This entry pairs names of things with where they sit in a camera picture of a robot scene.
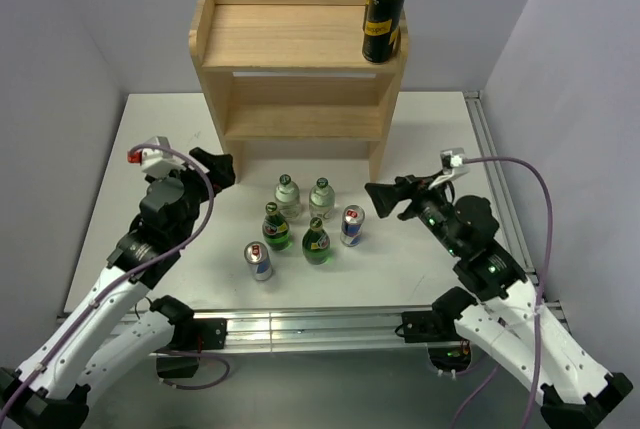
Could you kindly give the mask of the Red Bull can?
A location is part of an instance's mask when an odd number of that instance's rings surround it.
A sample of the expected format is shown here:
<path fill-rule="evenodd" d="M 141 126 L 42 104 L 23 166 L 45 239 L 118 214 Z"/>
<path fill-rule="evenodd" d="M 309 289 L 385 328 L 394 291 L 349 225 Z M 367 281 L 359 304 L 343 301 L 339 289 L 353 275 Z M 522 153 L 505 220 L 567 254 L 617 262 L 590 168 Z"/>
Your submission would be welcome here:
<path fill-rule="evenodd" d="M 359 205 L 347 206 L 342 214 L 340 240 L 347 247 L 360 243 L 365 211 Z"/>
<path fill-rule="evenodd" d="M 266 281 L 273 275 L 269 252 L 263 243 L 250 242 L 244 249 L 244 258 L 256 281 Z"/>

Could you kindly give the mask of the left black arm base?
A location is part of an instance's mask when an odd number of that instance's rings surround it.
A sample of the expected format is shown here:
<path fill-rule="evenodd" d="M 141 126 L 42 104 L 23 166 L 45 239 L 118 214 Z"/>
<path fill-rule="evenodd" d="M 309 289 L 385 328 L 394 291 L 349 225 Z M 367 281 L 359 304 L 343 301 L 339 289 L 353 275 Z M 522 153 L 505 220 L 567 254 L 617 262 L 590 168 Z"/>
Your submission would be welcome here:
<path fill-rule="evenodd" d="M 167 349 L 178 352 L 195 352 L 224 348 L 227 335 L 225 318 L 195 317 L 186 304 L 171 296 L 163 296 L 151 302 L 151 312 L 166 316 L 174 328 Z M 162 383 L 176 387 L 178 379 L 191 379 L 200 367 L 197 356 L 170 356 L 156 359 L 156 374 Z"/>

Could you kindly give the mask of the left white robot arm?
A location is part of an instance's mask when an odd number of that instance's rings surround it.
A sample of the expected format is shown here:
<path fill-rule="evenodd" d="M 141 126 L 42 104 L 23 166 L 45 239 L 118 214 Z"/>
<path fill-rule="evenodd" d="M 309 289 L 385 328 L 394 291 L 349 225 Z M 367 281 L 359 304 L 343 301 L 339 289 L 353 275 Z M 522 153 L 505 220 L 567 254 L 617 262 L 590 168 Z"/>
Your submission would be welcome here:
<path fill-rule="evenodd" d="M 81 427 L 90 406 L 140 359 L 196 340 L 193 310 L 171 296 L 154 300 L 119 336 L 112 331 L 206 227 L 216 195 L 236 181 L 233 157 L 143 143 L 127 159 L 148 184 L 128 232 L 56 332 L 18 368 L 1 371 L 1 417 L 22 428 Z"/>

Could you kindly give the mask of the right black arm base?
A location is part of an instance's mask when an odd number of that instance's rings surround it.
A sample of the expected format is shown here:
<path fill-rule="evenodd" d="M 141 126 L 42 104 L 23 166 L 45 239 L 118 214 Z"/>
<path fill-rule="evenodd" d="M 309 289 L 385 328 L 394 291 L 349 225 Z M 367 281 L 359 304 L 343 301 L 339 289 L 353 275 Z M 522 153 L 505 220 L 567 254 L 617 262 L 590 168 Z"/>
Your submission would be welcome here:
<path fill-rule="evenodd" d="M 403 312 L 394 333 L 406 344 L 424 344 L 428 361 L 438 375 L 454 377 L 471 367 L 470 342 L 455 332 L 452 319 L 436 306 Z"/>

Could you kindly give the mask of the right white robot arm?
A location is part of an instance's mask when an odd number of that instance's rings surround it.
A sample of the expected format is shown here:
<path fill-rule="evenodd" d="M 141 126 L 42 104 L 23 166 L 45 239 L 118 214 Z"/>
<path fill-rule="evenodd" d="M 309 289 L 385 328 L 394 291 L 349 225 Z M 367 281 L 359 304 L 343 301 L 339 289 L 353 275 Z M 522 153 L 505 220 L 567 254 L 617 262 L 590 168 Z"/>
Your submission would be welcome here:
<path fill-rule="evenodd" d="M 409 175 L 365 186 L 381 218 L 407 201 L 399 219 L 418 218 L 456 261 L 459 285 L 430 310 L 403 313 L 404 340 L 467 340 L 532 390 L 549 427 L 597 427 L 630 394 L 632 382 L 594 360 L 537 304 L 537 285 L 495 238 L 499 223 L 489 200 L 468 195 L 450 201 L 432 182 Z"/>

